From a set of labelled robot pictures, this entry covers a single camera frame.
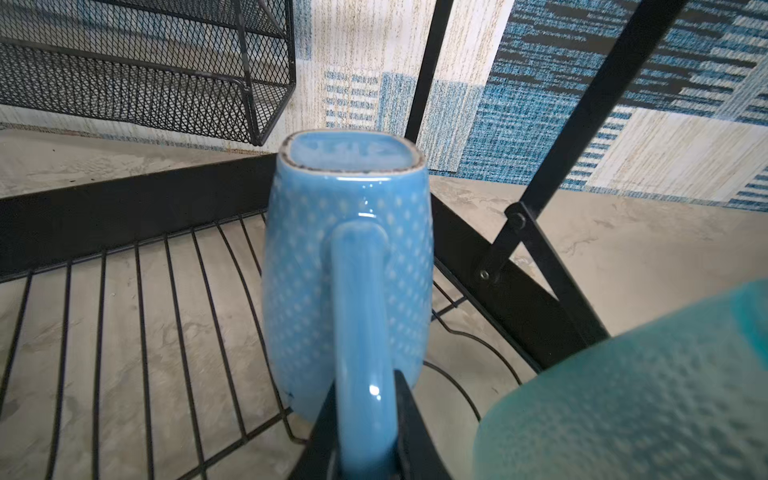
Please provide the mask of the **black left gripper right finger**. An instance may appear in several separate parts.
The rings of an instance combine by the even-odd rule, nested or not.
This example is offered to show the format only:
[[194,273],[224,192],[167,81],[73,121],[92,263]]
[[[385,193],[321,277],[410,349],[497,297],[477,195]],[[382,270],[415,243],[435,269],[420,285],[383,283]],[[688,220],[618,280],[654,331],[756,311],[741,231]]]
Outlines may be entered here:
[[398,438],[395,447],[400,479],[445,479],[450,474],[428,433],[403,373],[394,371]]

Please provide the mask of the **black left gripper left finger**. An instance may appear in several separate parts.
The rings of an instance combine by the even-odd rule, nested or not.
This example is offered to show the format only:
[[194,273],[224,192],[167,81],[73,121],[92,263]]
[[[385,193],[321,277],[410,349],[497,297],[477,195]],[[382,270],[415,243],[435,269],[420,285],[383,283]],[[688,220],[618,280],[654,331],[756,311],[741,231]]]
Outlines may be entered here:
[[310,438],[288,480],[339,478],[338,420],[335,385],[332,384]]

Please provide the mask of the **blue ceramic mug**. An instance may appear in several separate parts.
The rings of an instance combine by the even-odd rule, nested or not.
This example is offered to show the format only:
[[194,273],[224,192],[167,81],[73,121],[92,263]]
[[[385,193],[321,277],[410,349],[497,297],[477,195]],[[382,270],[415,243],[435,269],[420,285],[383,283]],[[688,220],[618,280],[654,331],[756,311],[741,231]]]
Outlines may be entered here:
[[278,391],[313,421],[336,396],[347,479],[395,471],[395,377],[427,350],[434,269],[424,155],[401,137],[306,130],[281,145],[268,203],[262,311]]

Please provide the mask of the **teal textured plastic cup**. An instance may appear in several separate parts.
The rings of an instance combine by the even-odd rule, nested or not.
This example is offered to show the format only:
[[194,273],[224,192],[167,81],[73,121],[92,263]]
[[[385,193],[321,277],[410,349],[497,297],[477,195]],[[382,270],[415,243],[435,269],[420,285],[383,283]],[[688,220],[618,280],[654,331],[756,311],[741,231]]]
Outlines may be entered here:
[[763,479],[767,284],[592,346],[500,400],[478,479]]

